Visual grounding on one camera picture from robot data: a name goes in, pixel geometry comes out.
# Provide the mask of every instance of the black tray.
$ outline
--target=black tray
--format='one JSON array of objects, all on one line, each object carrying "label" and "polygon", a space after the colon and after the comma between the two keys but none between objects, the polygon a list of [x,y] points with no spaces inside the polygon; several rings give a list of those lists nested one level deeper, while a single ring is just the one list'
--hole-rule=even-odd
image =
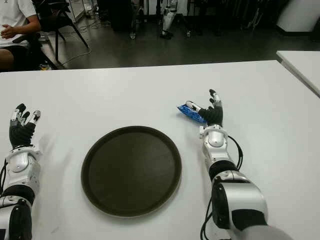
[{"label": "black tray", "polygon": [[88,199],[103,212],[137,217],[162,206],[177,189],[181,158],[173,141],[145,126],[128,126],[99,139],[81,170]]}]

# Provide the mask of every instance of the blue packet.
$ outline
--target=blue packet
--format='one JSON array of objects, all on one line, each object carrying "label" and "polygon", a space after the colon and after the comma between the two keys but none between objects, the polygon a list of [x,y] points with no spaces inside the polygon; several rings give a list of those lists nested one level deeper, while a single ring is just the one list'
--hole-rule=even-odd
[{"label": "blue packet", "polygon": [[196,111],[192,110],[190,107],[188,107],[186,104],[182,106],[177,107],[184,115],[188,116],[189,118],[197,121],[201,124],[206,124],[206,120],[199,115]]}]

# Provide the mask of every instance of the chair leg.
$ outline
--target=chair leg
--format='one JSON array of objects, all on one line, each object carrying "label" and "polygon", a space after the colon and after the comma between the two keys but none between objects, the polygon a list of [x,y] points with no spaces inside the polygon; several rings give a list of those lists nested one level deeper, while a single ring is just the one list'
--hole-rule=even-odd
[{"label": "chair leg", "polygon": [[39,51],[40,56],[50,65],[53,70],[58,70],[57,66],[45,55],[41,50]]},{"label": "chair leg", "polygon": [[59,39],[58,31],[55,31],[55,60],[59,62]]},{"label": "chair leg", "polygon": [[59,30],[57,32],[58,32],[59,36],[63,39],[63,41],[66,41],[65,37],[61,34],[61,32]]},{"label": "chair leg", "polygon": [[82,42],[84,43],[84,45],[86,46],[86,48],[89,48],[88,44],[86,43],[86,40],[81,36],[80,32],[78,31],[77,27],[72,23],[71,25],[74,29],[74,31],[76,32],[76,34],[78,34],[79,38],[82,40]]}]

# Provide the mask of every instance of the white table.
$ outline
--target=white table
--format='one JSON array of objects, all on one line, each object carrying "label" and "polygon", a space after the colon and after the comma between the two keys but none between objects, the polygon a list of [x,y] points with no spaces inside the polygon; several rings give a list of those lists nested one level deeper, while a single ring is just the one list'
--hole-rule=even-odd
[{"label": "white table", "polygon": [[320,98],[320,51],[277,51],[281,64]]},{"label": "white table", "polygon": [[[45,147],[32,212],[35,240],[199,239],[211,183],[199,125],[176,106],[186,100],[208,106],[209,88],[220,94],[224,126],[244,151],[242,172],[267,200],[268,223],[295,240],[319,236],[319,99],[277,61],[12,72],[1,73],[0,82],[0,156],[10,149],[13,109],[23,102],[42,111],[34,137]],[[80,172],[100,137],[132,125],[156,128],[175,142],[182,179],[160,210],[120,219],[90,204]],[[229,149],[236,160],[236,147]],[[228,238],[213,222],[208,226],[211,239]]]}]

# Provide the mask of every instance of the floor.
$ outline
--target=floor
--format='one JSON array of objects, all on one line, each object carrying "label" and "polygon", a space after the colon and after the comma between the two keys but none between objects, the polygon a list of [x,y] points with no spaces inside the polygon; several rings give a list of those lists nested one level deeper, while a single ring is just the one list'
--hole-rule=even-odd
[{"label": "floor", "polygon": [[[187,37],[186,28],[176,21],[171,32],[171,40],[159,38],[159,26],[148,22],[138,30],[135,40],[126,32],[114,32],[97,19],[82,18],[78,28],[90,46],[88,49],[80,41],[72,28],[61,30],[66,38],[59,38],[60,69],[94,69],[144,67],[163,65],[207,64],[240,61],[275,60],[277,50],[320,51],[320,43],[309,41],[307,36],[284,36],[275,29],[224,30],[222,36],[214,36],[207,27],[203,35],[192,33]],[[49,36],[55,46],[53,35]],[[54,49],[49,44],[44,52],[54,59]]]}]

